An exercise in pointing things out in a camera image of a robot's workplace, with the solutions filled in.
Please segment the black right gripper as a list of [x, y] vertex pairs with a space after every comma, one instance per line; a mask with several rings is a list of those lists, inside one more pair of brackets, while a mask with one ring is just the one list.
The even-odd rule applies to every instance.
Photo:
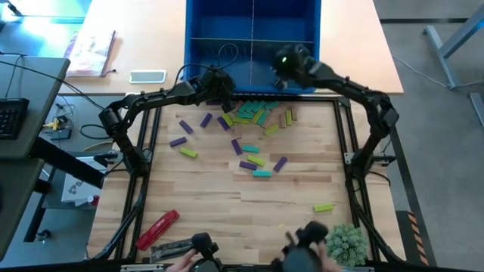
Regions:
[[[293, 75], [293, 77], [289, 77], [295, 83], [300, 85], [301, 87], [314, 87], [315, 86], [315, 78], [310, 73], [312, 67], [315, 64], [314, 58], [305, 52], [299, 53], [300, 59], [300, 67], [297, 72]], [[274, 81], [274, 88], [279, 88], [284, 90], [287, 88], [287, 81], [283, 79], [276, 78]]]

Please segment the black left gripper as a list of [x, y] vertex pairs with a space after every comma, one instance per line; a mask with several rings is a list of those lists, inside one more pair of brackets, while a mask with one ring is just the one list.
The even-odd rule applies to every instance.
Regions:
[[207, 100], [222, 102], [224, 113], [236, 110], [238, 97], [233, 96], [236, 85], [232, 77], [226, 72], [223, 70], [207, 70], [201, 78], [201, 85], [204, 97]]

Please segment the blue plastic bin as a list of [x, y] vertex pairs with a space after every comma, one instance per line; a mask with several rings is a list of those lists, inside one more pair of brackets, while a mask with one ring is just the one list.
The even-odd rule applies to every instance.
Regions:
[[256, 0], [253, 39], [314, 43], [254, 42], [253, 84], [250, 86], [250, 42], [197, 41], [201, 38], [250, 39], [252, 0], [187, 0], [185, 28], [186, 77], [221, 67], [245, 93], [275, 93], [271, 69], [275, 54], [289, 44], [302, 44], [320, 54], [322, 0]]

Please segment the white-framed smartphone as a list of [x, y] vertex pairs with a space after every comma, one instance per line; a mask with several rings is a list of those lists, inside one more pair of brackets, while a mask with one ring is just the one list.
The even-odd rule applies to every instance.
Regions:
[[165, 81], [165, 70], [133, 70], [129, 77], [131, 84], [163, 84]]

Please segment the grey metal stand leg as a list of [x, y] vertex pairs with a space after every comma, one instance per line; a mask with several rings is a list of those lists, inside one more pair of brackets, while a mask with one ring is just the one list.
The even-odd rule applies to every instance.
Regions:
[[449, 91], [455, 91], [458, 88], [465, 88], [474, 85], [484, 85], [484, 79], [459, 84], [457, 78], [454, 77], [451, 67], [448, 65], [448, 59], [450, 56], [452, 56], [453, 53], [455, 53], [480, 29], [484, 29], [484, 4], [480, 5], [478, 9], [464, 21], [463, 25], [457, 29], [445, 42], [441, 40], [434, 26], [427, 25], [423, 29], [423, 34], [428, 37], [433, 51], [436, 54], [446, 75], [448, 82], [445, 84], [445, 87]]

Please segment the person's left hand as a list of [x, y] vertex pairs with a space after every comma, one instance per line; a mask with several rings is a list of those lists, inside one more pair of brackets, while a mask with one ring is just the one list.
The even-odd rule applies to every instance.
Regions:
[[180, 260], [169, 266], [166, 272], [189, 272], [191, 267], [195, 264], [194, 256], [198, 254], [196, 249], [191, 249], [189, 252], [184, 254]]

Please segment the black small box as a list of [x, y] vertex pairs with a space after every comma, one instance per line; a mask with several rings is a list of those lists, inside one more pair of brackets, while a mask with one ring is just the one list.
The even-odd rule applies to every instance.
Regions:
[[63, 128], [55, 130], [50, 133], [50, 139], [52, 141], [68, 140], [71, 138], [72, 130], [70, 128]]

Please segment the green artificial plant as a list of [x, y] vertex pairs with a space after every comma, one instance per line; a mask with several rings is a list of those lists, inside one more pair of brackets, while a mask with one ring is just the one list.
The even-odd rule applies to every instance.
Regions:
[[327, 235], [326, 250], [327, 256], [340, 266], [360, 266], [367, 259], [368, 240], [360, 227], [338, 224]]

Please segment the yellow connector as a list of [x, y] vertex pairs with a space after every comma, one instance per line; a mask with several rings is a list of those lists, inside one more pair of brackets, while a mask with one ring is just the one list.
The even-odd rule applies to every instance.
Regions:
[[68, 128], [70, 119], [66, 116], [55, 116], [51, 122], [44, 124], [43, 128], [50, 128], [52, 131], [59, 131]]

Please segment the black desk beam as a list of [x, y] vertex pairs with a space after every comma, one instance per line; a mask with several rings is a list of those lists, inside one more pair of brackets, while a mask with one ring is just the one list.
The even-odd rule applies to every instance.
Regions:
[[43, 159], [49, 165], [78, 178], [96, 188], [101, 189], [104, 174], [85, 162], [79, 161], [75, 156], [63, 151], [43, 138], [36, 138], [29, 152], [29, 156]]

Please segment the grey side desk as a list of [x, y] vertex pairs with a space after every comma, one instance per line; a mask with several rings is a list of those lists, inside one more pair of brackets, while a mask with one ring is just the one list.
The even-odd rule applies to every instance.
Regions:
[[0, 140], [0, 261], [45, 163], [61, 151], [39, 136], [70, 62], [50, 57], [0, 57], [0, 98], [29, 101], [18, 138]]

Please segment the black keyboard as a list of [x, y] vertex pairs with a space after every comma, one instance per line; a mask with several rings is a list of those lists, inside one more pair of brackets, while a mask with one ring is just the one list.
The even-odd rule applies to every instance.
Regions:
[[0, 98], [0, 140], [18, 138], [28, 105], [25, 98]]

